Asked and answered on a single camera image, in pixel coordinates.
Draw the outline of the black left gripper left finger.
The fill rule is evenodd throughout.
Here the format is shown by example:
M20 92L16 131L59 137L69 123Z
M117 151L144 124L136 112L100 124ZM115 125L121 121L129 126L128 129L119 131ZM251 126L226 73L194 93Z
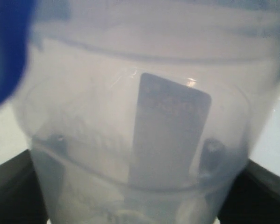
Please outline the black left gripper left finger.
M29 150L0 164L0 224L48 222Z

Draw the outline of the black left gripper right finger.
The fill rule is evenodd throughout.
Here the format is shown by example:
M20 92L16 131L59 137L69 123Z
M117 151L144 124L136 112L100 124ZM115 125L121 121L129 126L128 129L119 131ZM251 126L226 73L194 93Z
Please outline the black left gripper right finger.
M280 224L280 177L250 160L218 219L221 224Z

